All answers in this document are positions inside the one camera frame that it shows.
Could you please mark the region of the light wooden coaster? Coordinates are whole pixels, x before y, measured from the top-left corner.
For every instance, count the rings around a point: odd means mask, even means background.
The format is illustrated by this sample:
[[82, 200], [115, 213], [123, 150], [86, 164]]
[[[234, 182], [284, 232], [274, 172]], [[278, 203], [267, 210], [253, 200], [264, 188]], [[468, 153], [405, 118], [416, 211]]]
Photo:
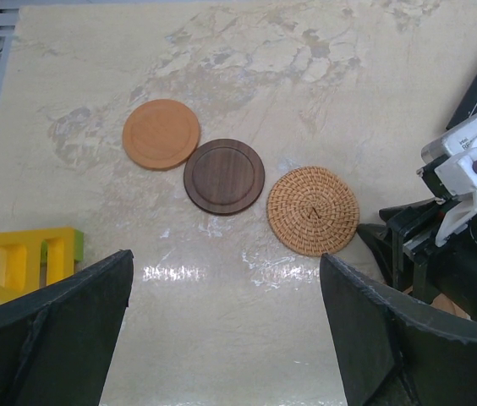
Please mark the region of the light wooden coaster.
[[137, 107], [123, 126], [128, 157], [150, 170], [168, 170], [186, 161], [200, 141], [200, 123], [182, 102], [148, 101]]

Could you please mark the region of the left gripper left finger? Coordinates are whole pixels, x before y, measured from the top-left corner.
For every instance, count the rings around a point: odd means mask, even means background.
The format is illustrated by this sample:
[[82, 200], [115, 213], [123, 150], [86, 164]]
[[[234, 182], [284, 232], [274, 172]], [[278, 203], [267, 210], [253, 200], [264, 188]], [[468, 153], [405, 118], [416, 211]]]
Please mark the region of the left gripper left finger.
[[134, 276], [120, 250], [0, 305], [0, 405], [97, 405]]

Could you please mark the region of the dark walnut coaster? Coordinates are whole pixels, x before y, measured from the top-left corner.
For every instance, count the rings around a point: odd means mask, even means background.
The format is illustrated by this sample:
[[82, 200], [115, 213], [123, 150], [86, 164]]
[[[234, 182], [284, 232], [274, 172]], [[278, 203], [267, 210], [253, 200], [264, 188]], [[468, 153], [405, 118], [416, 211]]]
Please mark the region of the dark walnut coaster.
[[209, 141], [195, 150], [184, 168], [188, 197], [201, 210], [230, 216], [260, 197], [265, 168], [249, 145], [234, 139]]

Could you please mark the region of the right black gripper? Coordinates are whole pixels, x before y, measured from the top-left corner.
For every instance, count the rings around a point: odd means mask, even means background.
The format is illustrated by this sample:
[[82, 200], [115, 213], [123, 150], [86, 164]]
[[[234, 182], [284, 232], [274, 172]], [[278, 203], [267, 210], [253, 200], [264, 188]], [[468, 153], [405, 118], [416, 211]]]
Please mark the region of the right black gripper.
[[357, 233], [385, 282], [431, 303], [446, 295], [462, 309], [477, 309], [477, 215], [441, 247], [435, 237], [453, 202], [430, 200], [381, 209], [382, 224], [360, 224]]

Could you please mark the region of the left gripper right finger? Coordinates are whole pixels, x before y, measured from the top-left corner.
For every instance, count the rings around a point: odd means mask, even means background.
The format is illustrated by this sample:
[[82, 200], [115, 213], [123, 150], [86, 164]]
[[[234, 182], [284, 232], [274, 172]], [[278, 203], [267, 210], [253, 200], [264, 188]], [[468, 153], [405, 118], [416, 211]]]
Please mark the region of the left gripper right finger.
[[321, 292], [350, 405], [477, 405], [477, 322], [379, 283], [334, 255]]

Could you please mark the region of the small woven rattan coaster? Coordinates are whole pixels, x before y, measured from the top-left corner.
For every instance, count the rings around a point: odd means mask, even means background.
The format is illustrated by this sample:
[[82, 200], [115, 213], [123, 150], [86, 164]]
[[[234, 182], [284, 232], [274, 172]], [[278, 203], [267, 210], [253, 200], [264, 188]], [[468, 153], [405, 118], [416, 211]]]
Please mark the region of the small woven rattan coaster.
[[353, 239], [359, 225], [354, 192], [324, 167], [296, 168], [271, 188], [266, 214], [276, 238], [307, 256], [335, 254]]

